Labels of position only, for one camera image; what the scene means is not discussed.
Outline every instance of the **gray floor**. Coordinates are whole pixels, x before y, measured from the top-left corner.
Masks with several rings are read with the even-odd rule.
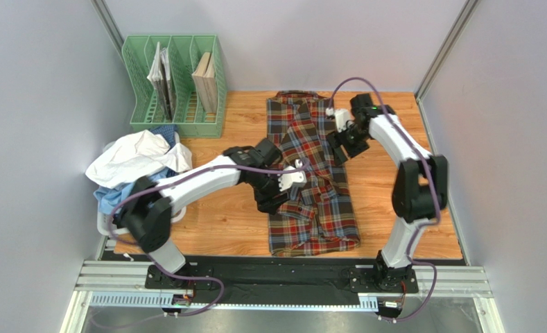
[[[420,301],[407,298],[406,309]],[[107,307],[89,310],[101,325],[124,325],[160,314],[158,309]],[[83,332],[107,332],[90,323]],[[189,318],[158,318],[116,332],[177,333],[313,333],[313,332],[482,332],[471,298],[434,298],[414,320],[396,325],[380,322],[375,314],[323,311],[211,310]]]

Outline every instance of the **pile of clothes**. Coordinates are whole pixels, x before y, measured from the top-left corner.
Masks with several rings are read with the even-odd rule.
[[[157,181],[191,169],[191,151],[179,142],[177,126],[165,125],[108,144],[85,174],[99,185],[94,192],[98,210],[108,215],[130,195],[138,178]]]

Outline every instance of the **plaid shirt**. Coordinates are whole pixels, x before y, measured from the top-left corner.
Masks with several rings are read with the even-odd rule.
[[[269,216],[269,246],[280,257],[351,250],[360,239],[343,166],[335,166],[327,134],[329,100],[315,92],[279,92],[267,100],[267,137],[282,151],[284,163],[308,158],[307,184]]]

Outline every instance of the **book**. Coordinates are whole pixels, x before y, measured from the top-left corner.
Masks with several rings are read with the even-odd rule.
[[[157,103],[160,105],[160,108],[164,113],[164,117],[169,121],[172,121],[173,113],[171,110],[171,102],[169,99],[170,92],[166,81],[166,70],[164,68],[164,65],[162,64],[160,53],[160,42],[158,42],[156,44],[156,53],[154,56],[154,60],[152,66],[150,66],[150,72],[148,73],[148,76],[146,78],[150,81],[150,83],[152,83],[152,86],[154,87]]]
[[[209,58],[209,63],[207,64],[205,75],[203,76],[203,83],[207,90],[209,108],[213,110],[213,112],[208,113],[213,114],[218,110],[218,89],[216,87],[216,69],[214,68],[214,61],[214,57]]]
[[[196,91],[204,111],[207,114],[215,114],[218,110],[218,91],[216,89],[214,59],[210,52],[203,53],[191,77],[196,84]]]
[[[166,95],[168,97],[168,111],[170,112],[170,117],[167,117],[167,119],[172,121],[177,107],[177,96],[173,89],[173,81],[171,80],[171,62],[168,60],[168,49],[162,49],[160,51],[160,60],[162,63],[162,71],[165,75],[166,90],[168,92]]]

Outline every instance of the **fabric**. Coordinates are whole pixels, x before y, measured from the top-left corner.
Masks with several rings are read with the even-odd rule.
[[[132,133],[115,141],[85,174],[99,186],[114,189],[164,168],[177,172],[189,170],[191,152],[185,148],[183,154],[185,149],[181,144],[176,144],[175,148],[171,149],[162,135],[154,135],[148,130]]]
[[[152,180],[153,182],[158,181],[159,179],[166,178],[167,173],[170,171],[170,169],[164,168],[161,171],[148,176],[148,179]],[[111,214],[111,211],[119,204],[121,201],[124,201],[130,193],[132,193],[132,188],[134,187],[134,183],[131,182],[129,184],[125,185],[119,185],[118,187],[114,189],[109,189],[107,187],[99,187],[93,195],[99,202],[98,210],[99,212],[109,215]]]
[[[151,128],[149,131],[154,135],[162,135],[162,137],[166,140],[168,145],[173,148],[176,144],[179,143],[179,128],[175,124],[171,125],[162,125],[157,126],[154,128]],[[177,171],[169,169],[168,173],[166,174],[166,177],[173,177],[177,175]]]
[[[267,100],[267,136],[282,151],[284,163],[308,158],[307,184],[269,216],[273,255],[293,257],[358,247],[347,173],[334,165],[327,134],[335,130],[324,110],[329,100],[315,92],[279,92]]]

